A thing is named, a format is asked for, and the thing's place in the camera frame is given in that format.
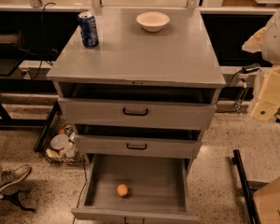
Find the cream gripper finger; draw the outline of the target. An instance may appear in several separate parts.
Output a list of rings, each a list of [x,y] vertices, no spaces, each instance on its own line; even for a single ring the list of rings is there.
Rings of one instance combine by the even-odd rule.
[[[265,32],[265,28],[262,27],[257,30],[252,36],[250,36],[246,42],[242,45],[242,50],[250,53],[256,53],[261,51],[262,38]]]
[[[280,66],[273,67],[264,75],[256,104],[250,116],[253,119],[267,121],[280,108]]]

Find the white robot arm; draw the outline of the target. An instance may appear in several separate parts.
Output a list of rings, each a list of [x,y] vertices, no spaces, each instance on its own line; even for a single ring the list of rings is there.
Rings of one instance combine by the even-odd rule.
[[[257,101],[250,111],[253,119],[267,121],[280,108],[280,8],[263,28],[244,42],[242,50],[260,51],[262,59],[273,65],[263,76]]]

